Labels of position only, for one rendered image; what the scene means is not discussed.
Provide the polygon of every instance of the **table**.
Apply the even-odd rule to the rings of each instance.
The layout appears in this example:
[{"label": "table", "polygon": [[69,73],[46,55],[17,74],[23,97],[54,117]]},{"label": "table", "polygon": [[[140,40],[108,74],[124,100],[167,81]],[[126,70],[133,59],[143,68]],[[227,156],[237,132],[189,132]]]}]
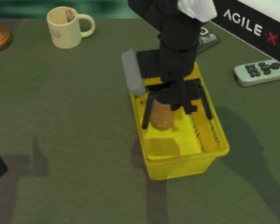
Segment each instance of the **table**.
[{"label": "table", "polygon": [[215,24],[280,62],[280,0],[214,3],[218,13]]},{"label": "table", "polygon": [[60,50],[45,20],[14,24],[0,52],[0,153],[10,169],[0,224],[280,224],[280,82],[241,88],[231,76],[265,55],[207,24],[221,43],[197,61],[231,151],[203,175],[152,182],[120,54],[157,48],[157,33],[142,20],[97,20],[93,37]]}]

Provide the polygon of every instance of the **yellow bin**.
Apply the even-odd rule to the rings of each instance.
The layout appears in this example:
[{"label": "yellow bin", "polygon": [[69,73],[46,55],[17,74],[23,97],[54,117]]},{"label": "yellow bin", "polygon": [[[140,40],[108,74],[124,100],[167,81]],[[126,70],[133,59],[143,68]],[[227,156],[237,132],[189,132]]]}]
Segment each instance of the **yellow bin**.
[{"label": "yellow bin", "polygon": [[[156,130],[150,124],[147,130],[141,128],[148,93],[136,98],[130,92],[144,162],[152,180],[203,173],[217,157],[229,152],[226,136],[195,64],[185,80],[197,78],[204,87],[213,119],[207,119],[201,100],[194,100],[192,104],[197,106],[197,112],[186,115],[183,108],[179,109],[175,112],[173,128],[166,131]],[[145,80],[146,86],[160,83],[160,78]]]}]

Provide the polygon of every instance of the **mug handle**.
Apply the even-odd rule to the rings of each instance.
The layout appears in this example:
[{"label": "mug handle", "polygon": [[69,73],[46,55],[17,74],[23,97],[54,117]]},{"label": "mug handle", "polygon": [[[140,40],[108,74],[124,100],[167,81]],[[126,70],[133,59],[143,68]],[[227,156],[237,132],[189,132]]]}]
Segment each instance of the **mug handle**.
[{"label": "mug handle", "polygon": [[90,15],[86,15],[86,14],[78,14],[78,19],[79,20],[88,20],[91,23],[90,30],[81,32],[82,38],[92,35],[95,31],[95,21],[94,21],[94,19]]}]

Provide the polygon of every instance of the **gray remote control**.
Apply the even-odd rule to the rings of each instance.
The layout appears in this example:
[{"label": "gray remote control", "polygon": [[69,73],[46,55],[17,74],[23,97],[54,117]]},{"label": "gray remote control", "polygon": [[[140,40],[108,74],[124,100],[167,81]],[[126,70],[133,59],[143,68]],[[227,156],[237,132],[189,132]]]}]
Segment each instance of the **gray remote control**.
[{"label": "gray remote control", "polygon": [[280,63],[276,60],[242,64],[233,71],[237,82],[244,87],[280,80]]}]

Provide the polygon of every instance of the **teal background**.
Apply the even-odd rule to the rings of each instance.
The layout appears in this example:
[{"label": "teal background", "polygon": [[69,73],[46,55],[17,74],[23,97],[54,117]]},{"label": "teal background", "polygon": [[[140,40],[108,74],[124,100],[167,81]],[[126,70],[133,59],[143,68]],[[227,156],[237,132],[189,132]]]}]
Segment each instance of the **teal background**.
[{"label": "teal background", "polygon": [[57,6],[69,6],[95,18],[137,18],[127,0],[0,0],[0,18],[44,18]]}]

